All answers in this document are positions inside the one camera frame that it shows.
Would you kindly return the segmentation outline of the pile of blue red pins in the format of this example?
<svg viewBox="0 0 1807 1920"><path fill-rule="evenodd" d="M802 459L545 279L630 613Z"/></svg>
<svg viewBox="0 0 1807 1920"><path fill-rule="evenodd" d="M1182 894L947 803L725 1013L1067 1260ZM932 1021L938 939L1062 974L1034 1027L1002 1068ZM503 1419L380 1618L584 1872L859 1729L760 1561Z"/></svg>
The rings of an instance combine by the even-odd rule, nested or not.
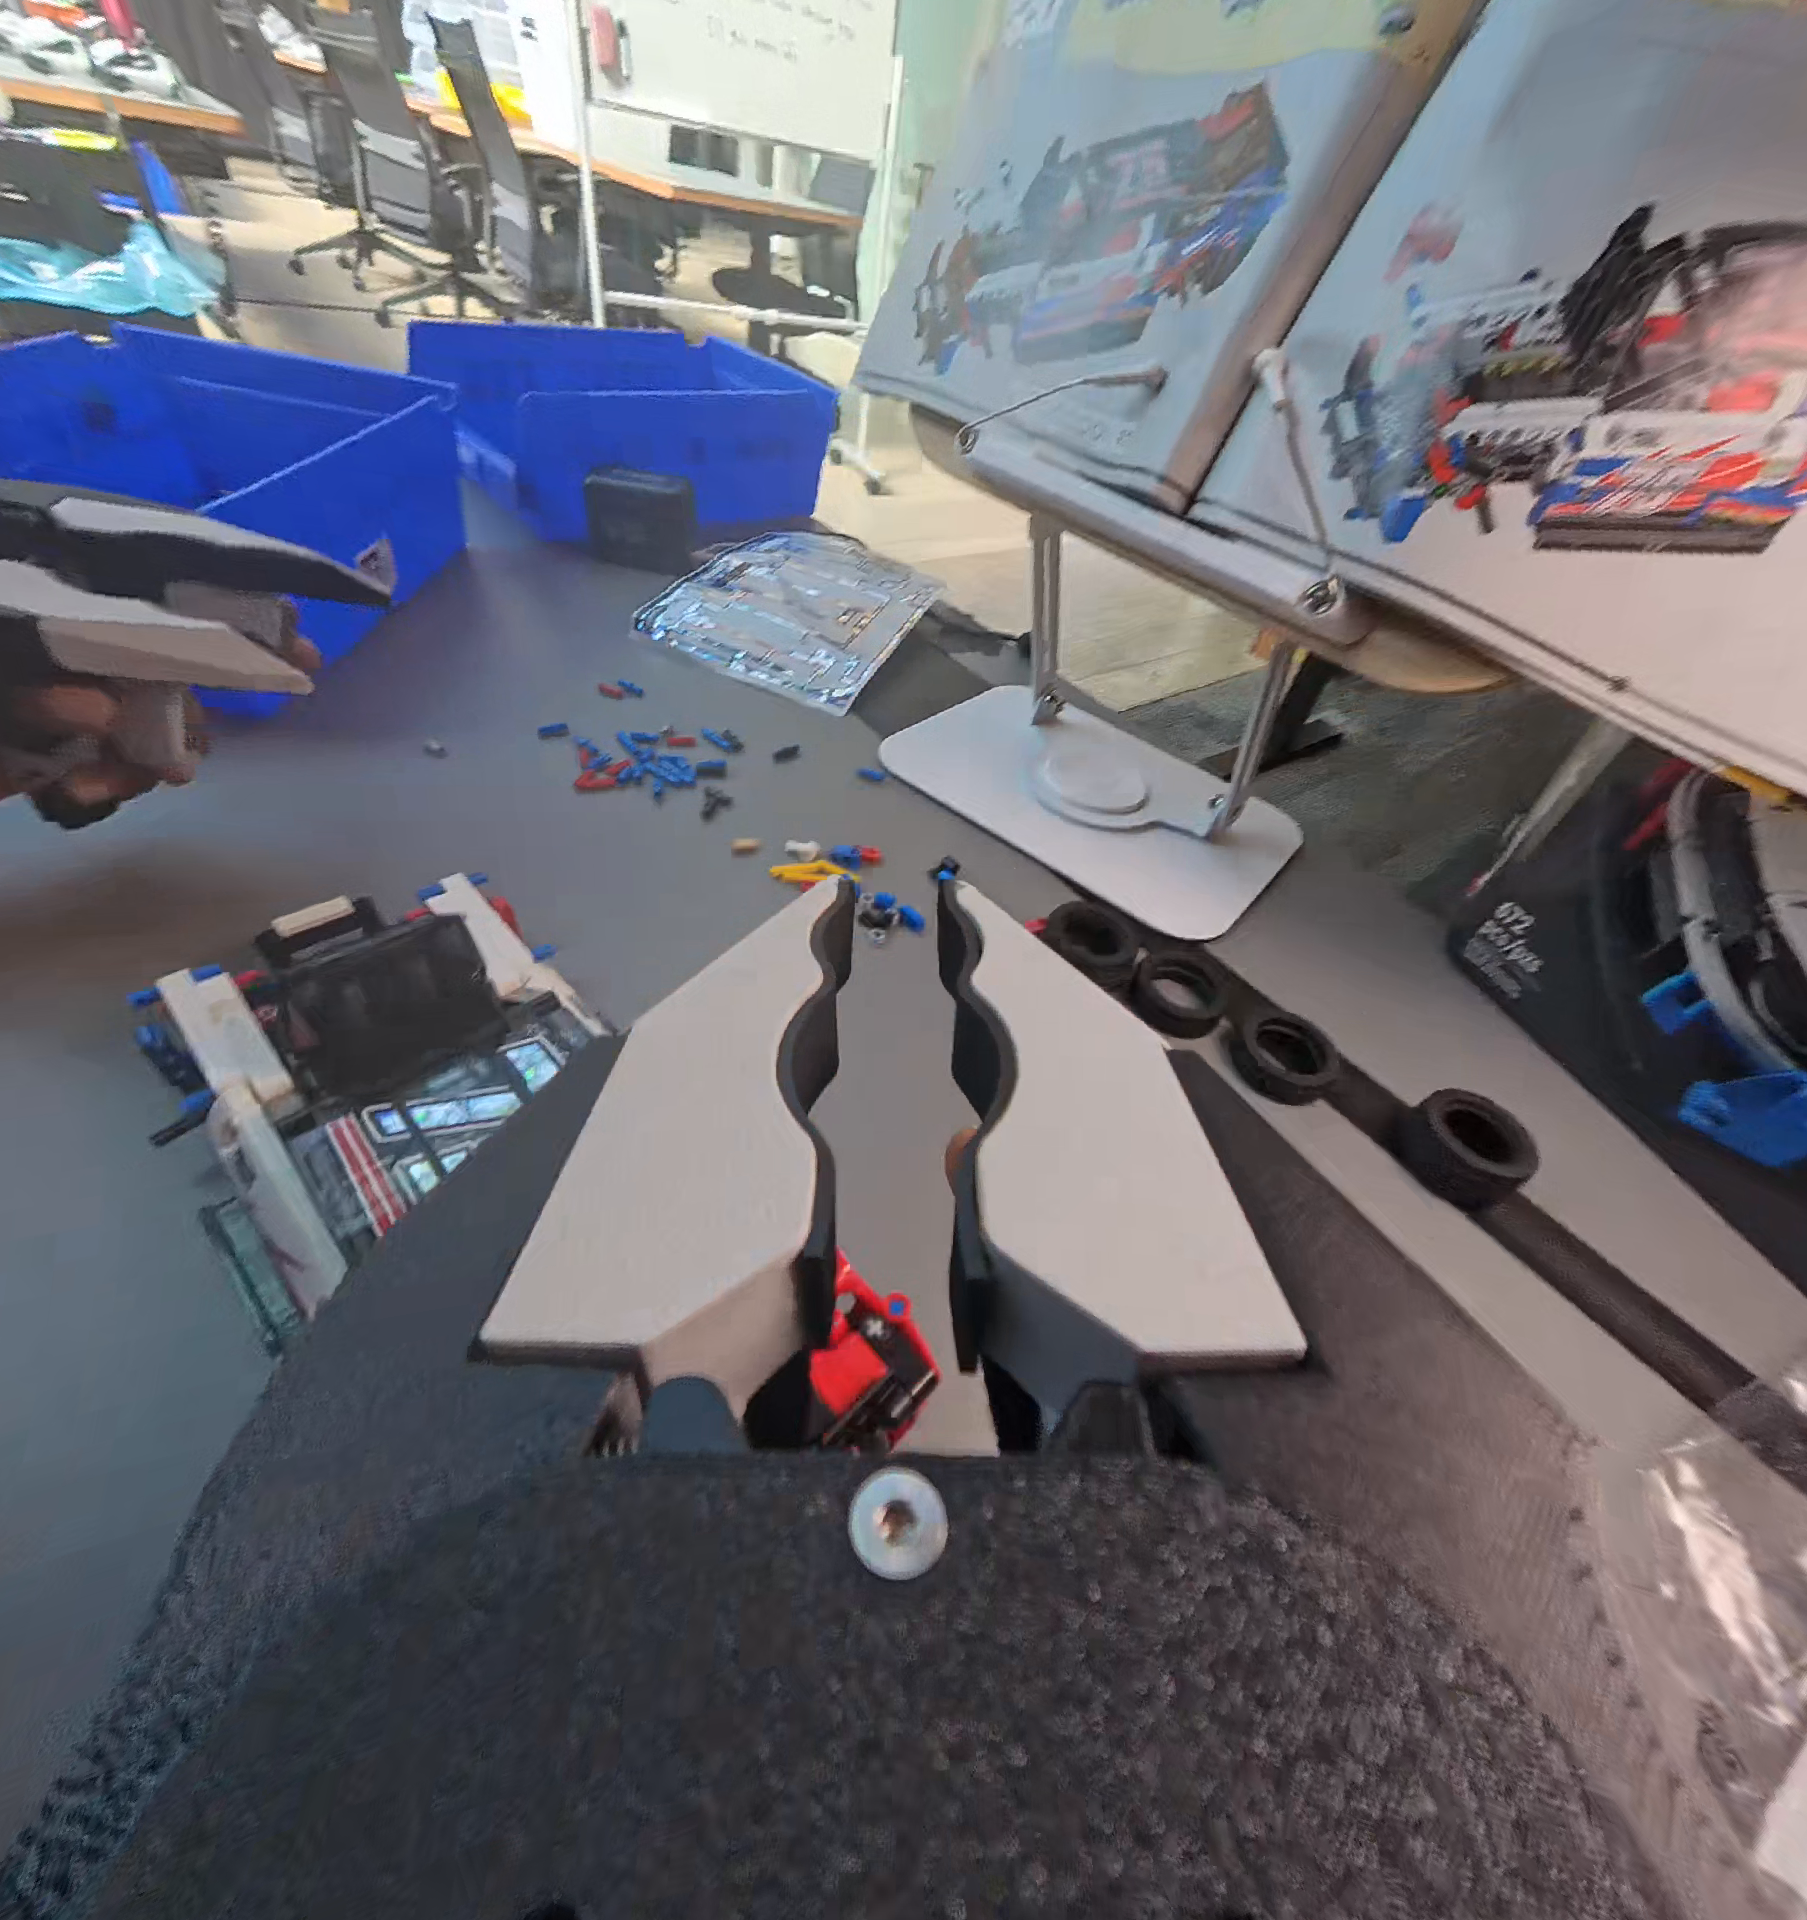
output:
<svg viewBox="0 0 1807 1920"><path fill-rule="evenodd" d="M576 793L643 787L657 797L702 785L720 787L746 748L742 736L730 731L617 732L607 750L567 724L545 724L534 736L539 741L567 741L574 750L570 787Z"/></svg>

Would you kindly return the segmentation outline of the blue storage bin white label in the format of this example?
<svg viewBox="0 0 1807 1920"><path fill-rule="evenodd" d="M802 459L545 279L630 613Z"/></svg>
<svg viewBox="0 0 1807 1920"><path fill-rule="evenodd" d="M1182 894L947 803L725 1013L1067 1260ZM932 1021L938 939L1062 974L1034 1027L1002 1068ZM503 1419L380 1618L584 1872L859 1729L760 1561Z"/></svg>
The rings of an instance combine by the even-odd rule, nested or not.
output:
<svg viewBox="0 0 1807 1920"><path fill-rule="evenodd" d="M429 378L181 332L0 344L0 479L197 512L387 584L385 610L282 597L312 680L463 552L452 415ZM0 601L39 584L74 590L0 561ZM306 697L197 691L256 716Z"/></svg>

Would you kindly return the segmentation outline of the shiny printed booklet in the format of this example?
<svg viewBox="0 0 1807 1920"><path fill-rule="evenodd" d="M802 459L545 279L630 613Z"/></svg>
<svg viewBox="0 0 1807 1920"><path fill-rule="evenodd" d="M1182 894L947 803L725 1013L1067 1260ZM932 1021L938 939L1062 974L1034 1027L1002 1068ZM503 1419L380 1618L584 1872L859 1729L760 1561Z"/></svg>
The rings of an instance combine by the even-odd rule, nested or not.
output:
<svg viewBox="0 0 1807 1920"><path fill-rule="evenodd" d="M802 709L847 716L943 584L834 532L709 554L632 614L632 635Z"/></svg>

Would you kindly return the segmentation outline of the long wooden work table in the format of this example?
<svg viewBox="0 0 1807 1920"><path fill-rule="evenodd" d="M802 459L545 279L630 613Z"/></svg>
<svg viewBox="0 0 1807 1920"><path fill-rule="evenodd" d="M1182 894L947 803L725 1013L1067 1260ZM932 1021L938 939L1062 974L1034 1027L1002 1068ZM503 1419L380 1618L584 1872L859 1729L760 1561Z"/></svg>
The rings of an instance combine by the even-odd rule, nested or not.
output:
<svg viewBox="0 0 1807 1920"><path fill-rule="evenodd" d="M411 98L411 110L436 132L447 157L477 168L456 105ZM826 157L825 183L834 199L761 183L748 160L753 142L709 129L593 109L588 148L567 146L505 119L519 148L576 165L583 213L596 219L596 268L606 313L680 317L703 306L676 289L686 241L708 224L743 235L748 259L709 273L711 299L730 305L769 330L850 332L856 323L856 251L866 224L871 173Z"/></svg>

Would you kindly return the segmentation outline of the toy car set box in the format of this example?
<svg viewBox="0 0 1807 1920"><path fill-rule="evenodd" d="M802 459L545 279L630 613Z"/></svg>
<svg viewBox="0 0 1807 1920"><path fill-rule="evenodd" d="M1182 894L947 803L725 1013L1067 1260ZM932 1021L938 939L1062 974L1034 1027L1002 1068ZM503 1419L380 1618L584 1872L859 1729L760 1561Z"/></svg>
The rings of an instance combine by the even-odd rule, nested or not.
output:
<svg viewBox="0 0 1807 1920"><path fill-rule="evenodd" d="M1608 1099L1807 1185L1807 799L1590 729L1449 954Z"/></svg>

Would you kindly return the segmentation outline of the pile of clear plastic bags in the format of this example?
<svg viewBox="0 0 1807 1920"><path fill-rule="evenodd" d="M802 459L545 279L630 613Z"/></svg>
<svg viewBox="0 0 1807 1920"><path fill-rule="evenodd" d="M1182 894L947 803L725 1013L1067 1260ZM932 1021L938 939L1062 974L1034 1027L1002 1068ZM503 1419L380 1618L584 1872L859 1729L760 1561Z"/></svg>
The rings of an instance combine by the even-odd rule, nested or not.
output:
<svg viewBox="0 0 1807 1920"><path fill-rule="evenodd" d="M1606 1503L1637 1668L1729 1865L1807 1916L1807 1344L1623 1454Z"/></svg>

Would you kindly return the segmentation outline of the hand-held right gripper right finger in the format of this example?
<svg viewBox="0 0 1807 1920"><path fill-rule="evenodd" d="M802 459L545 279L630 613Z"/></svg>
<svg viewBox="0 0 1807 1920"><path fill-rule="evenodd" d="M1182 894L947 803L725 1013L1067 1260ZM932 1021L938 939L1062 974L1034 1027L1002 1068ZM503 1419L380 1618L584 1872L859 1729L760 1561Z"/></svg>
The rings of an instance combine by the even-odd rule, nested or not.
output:
<svg viewBox="0 0 1807 1920"><path fill-rule="evenodd" d="M947 1261L998 1448L1082 1398L1307 1377L1307 1334L1173 1049L968 879L938 887L951 1076L978 1128Z"/></svg>

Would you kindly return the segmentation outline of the teal plastic sheet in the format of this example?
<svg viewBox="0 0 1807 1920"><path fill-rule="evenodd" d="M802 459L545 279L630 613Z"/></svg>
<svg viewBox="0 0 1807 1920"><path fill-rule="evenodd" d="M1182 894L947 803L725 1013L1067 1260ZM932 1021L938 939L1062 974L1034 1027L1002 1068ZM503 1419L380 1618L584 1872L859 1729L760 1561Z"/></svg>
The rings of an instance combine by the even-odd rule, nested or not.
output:
<svg viewBox="0 0 1807 1920"><path fill-rule="evenodd" d="M83 310L112 323L142 314L195 321L223 299L215 256L176 249L147 219L130 222L117 251L0 235L0 305Z"/></svg>

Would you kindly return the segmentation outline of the blue plastic storage bin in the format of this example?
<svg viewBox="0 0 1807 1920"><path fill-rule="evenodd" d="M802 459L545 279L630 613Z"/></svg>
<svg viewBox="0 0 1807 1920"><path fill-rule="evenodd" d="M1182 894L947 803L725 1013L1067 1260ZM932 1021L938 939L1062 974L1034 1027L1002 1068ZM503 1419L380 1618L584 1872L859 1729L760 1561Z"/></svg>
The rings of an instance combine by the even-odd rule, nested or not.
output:
<svg viewBox="0 0 1807 1920"><path fill-rule="evenodd" d="M464 474L557 543L599 468L685 482L703 532L803 522L838 421L800 368L670 330L412 321L405 359L454 392Z"/></svg>

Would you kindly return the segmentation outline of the black office chair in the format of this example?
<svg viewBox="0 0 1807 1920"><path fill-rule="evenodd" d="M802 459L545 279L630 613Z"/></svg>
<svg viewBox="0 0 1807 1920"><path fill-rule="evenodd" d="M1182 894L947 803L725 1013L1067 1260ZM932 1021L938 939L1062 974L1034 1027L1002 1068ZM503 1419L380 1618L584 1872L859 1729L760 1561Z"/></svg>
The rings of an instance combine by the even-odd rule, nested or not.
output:
<svg viewBox="0 0 1807 1920"><path fill-rule="evenodd" d="M519 148L488 80L475 28L436 13L429 19L436 64L456 95L464 139L482 173L488 251L510 289L510 317L588 323L576 165Z"/></svg>
<svg viewBox="0 0 1807 1920"><path fill-rule="evenodd" d="M438 298L449 299L457 319L472 305L501 319L505 302L482 282L488 214L480 168L439 155L436 132L411 110L363 13L319 10L308 34L348 121L357 226L338 264L358 293L368 291L368 271L378 261L394 261L412 274L411 286L398 287L372 310L377 324L389 330L398 314L418 314Z"/></svg>

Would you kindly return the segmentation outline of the black device with green lights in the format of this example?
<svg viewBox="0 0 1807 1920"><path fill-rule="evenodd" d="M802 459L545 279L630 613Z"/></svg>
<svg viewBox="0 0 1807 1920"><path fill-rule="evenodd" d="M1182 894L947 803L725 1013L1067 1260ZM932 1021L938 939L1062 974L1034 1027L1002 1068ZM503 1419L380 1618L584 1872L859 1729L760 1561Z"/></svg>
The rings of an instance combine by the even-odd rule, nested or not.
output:
<svg viewBox="0 0 1807 1920"><path fill-rule="evenodd" d="M694 482L632 466L596 466L581 484L584 548L601 565L679 578L697 548Z"/></svg>

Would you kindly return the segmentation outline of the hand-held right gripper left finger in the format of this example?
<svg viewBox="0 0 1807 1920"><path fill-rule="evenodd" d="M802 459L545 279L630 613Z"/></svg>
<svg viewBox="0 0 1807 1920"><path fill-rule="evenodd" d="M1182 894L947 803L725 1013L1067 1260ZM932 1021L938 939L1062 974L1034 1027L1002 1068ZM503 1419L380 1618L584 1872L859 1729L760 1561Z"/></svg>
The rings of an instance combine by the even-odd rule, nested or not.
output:
<svg viewBox="0 0 1807 1920"><path fill-rule="evenodd" d="M690 1378L743 1420L826 1336L836 1164L813 1106L838 1073L858 894L833 877L625 1034L492 1303L478 1355Z"/></svg>

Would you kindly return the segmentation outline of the brick-built toy race car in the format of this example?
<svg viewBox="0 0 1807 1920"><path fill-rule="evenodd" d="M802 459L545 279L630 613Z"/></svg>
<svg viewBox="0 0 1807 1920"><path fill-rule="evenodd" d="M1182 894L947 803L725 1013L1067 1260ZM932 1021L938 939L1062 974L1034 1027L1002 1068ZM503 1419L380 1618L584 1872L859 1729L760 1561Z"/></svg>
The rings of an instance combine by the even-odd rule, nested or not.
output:
<svg viewBox="0 0 1807 1920"><path fill-rule="evenodd" d="M195 1132L228 1188L205 1228L282 1349L569 1068L593 1084L589 1115L630 1027L614 1030L584 1003L480 874L439 879L402 920L364 897L321 902L269 924L254 947L245 972L266 982L251 1002L306 1110L271 1123L245 1091L226 1091ZM545 1197L531 1204L495 1298ZM480 1362L490 1307L472 1334ZM630 1378L601 1374L646 1405ZM739 1425L766 1445L881 1455L911 1432L936 1384L911 1302L873 1289L838 1250L825 1341L779 1373Z"/></svg>

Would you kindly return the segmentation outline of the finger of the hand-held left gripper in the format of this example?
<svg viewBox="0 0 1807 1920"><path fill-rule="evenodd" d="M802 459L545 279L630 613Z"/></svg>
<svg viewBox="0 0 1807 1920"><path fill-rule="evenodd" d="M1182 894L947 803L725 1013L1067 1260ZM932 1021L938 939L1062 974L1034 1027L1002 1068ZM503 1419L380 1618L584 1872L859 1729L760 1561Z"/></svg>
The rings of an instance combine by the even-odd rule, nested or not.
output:
<svg viewBox="0 0 1807 1920"><path fill-rule="evenodd" d="M392 607L371 573L189 511L0 479L0 561L67 585L159 601L171 587Z"/></svg>
<svg viewBox="0 0 1807 1920"><path fill-rule="evenodd" d="M152 607L39 584L0 601L0 685L117 680L304 697L294 607L274 596L189 587Z"/></svg>

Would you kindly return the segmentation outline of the white whiteboard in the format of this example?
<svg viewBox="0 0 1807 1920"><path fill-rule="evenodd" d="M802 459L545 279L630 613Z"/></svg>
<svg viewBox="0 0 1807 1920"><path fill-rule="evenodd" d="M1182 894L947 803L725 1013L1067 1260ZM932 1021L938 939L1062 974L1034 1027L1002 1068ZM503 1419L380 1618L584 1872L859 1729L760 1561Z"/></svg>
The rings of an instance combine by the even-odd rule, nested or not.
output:
<svg viewBox="0 0 1807 1920"><path fill-rule="evenodd" d="M884 146L893 2L583 6L596 99L672 124L874 160Z"/></svg>

